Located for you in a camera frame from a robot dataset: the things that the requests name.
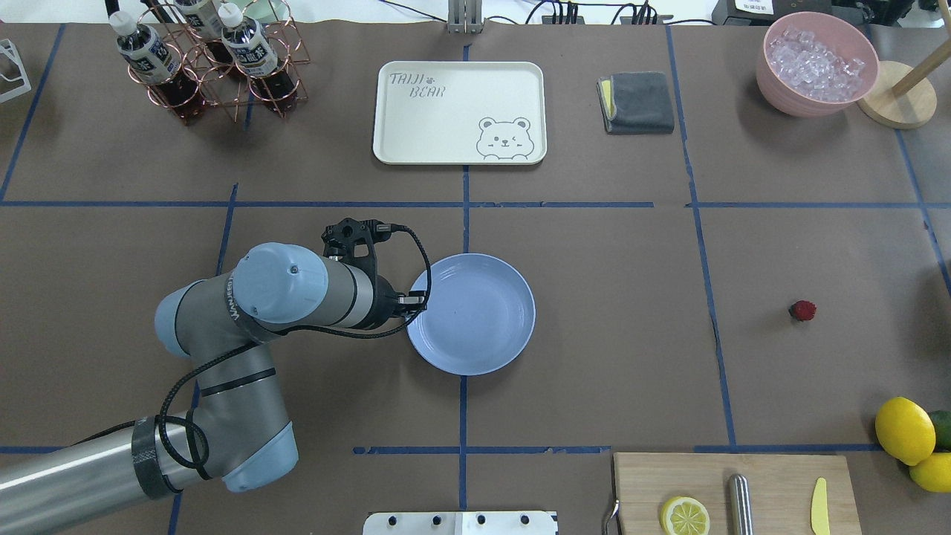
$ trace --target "light blue joint cap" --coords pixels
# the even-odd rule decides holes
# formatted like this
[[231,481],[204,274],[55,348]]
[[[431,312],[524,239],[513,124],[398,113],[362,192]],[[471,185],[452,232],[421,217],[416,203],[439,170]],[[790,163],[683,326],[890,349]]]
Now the light blue joint cap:
[[297,464],[297,443],[293,423],[288,423],[274,438],[222,477],[231,492],[245,492],[279,480]]
[[176,357],[190,358],[188,353],[185,353],[182,346],[179,345],[178,335],[175,334],[175,318],[178,316],[178,306],[191,287],[203,280],[195,281],[182,289],[169,293],[159,303],[159,307],[155,309],[155,334],[159,336],[159,341],[165,345],[165,349]]
[[307,317],[327,295],[327,266],[301,246],[267,243],[252,248],[232,272],[235,301],[270,324]]

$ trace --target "yellow knife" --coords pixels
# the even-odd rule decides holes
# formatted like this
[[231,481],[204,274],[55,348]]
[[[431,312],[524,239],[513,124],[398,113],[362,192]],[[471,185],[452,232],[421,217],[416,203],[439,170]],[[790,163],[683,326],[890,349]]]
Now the yellow knife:
[[825,494],[825,478],[816,480],[812,489],[812,532],[816,535],[829,535],[829,508]]

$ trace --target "wooden stand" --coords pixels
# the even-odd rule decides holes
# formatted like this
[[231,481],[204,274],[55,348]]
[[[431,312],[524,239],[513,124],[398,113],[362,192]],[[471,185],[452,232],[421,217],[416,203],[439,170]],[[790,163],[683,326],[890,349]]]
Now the wooden stand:
[[[951,35],[948,0],[940,0],[940,4],[944,27]],[[913,69],[895,61],[881,62],[878,82],[859,101],[859,108],[872,119],[893,129],[916,129],[924,125],[938,107],[938,95],[925,76],[948,57],[951,57],[951,38]]]

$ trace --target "white tray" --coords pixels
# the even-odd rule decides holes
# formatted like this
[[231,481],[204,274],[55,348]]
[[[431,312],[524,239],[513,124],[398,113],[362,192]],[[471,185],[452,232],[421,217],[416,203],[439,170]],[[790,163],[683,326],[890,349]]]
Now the white tray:
[[393,61],[379,70],[373,152],[385,164],[530,165],[547,151],[534,63]]

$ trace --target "wooden cutting board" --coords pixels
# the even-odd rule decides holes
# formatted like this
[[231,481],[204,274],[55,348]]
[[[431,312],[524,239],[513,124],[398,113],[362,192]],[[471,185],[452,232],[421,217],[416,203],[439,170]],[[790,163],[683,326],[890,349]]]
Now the wooden cutting board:
[[862,535],[845,457],[730,453],[615,453],[622,532],[663,535],[664,502],[691,496],[709,512],[710,535],[731,535],[727,480],[734,473],[749,481],[756,535],[812,535],[809,511],[819,477],[828,481],[832,535]]

